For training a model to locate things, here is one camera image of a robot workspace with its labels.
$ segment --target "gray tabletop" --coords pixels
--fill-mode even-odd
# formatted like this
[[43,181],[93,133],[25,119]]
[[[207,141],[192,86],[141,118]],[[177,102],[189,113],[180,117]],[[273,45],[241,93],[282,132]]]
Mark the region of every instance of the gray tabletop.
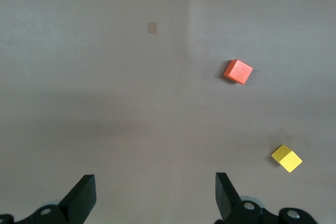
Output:
[[[336,0],[0,0],[0,213],[95,174],[86,223],[209,223],[215,173],[336,219]],[[156,34],[148,34],[156,23]],[[228,61],[254,69],[221,78]],[[303,163],[292,173],[270,154]]]

